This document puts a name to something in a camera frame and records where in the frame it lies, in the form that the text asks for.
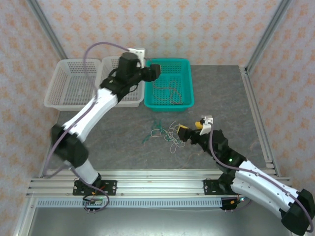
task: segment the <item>patterned wallpaper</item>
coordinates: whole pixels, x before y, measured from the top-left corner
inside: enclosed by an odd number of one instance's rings
[[[10,236],[50,144],[58,113],[43,100],[59,59],[25,0],[0,2],[0,34],[0,234]]]
[[[66,54],[99,41],[144,47],[149,57],[245,66],[281,0],[39,0]],[[91,57],[119,55],[101,47]]]
[[[281,173],[315,194],[315,1],[294,0],[251,75]]]

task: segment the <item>wall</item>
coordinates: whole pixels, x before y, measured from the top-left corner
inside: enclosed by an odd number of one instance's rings
[[[43,100],[59,59],[25,0],[1,1],[0,34],[0,231],[10,236],[50,144],[58,113]]]
[[[249,61],[281,0],[39,0],[66,54],[99,41],[141,46],[192,64]],[[121,51],[99,46],[93,58]]]
[[[294,0],[251,75],[283,176],[315,194],[315,1]]]

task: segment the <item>teal plastic basket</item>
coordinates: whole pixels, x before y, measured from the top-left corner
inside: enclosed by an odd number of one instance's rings
[[[154,82],[146,82],[144,105],[154,112],[183,112],[194,105],[190,62],[187,59],[157,58],[162,73]]]

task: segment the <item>green basket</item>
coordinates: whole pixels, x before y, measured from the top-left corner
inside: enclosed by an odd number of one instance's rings
[[[146,82],[144,105],[154,112],[183,112],[194,105],[190,62],[187,59],[157,58],[162,73],[154,82]]]

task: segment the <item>white plastic basket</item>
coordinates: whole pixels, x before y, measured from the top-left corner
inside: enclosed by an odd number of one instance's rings
[[[90,79],[96,81],[100,61],[87,59],[87,70]],[[49,84],[44,105],[59,111],[79,111],[94,96],[91,82],[84,73],[83,59],[65,59],[58,62]]]
[[[102,60],[100,69],[97,72],[96,82],[99,85],[106,79],[109,73],[118,67],[119,56],[105,57]],[[144,82],[141,81],[138,84],[138,88],[129,94],[127,94],[115,107],[138,107],[144,97]]]

